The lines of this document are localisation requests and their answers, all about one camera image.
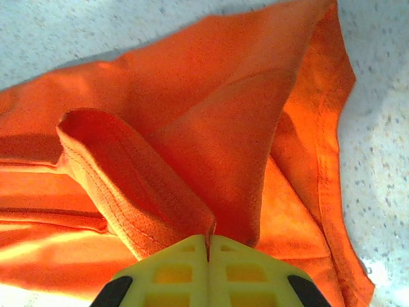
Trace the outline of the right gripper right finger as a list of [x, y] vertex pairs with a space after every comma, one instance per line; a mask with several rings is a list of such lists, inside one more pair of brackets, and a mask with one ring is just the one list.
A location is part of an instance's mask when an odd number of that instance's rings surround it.
[[209, 306], [330, 306], [303, 270], [227, 237], [214, 235]]

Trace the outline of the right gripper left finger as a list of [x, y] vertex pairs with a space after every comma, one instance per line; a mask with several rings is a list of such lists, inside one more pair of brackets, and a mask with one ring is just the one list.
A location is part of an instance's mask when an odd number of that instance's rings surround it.
[[118, 271], [91, 303], [116, 306], [207, 306], [205, 239], [193, 235]]

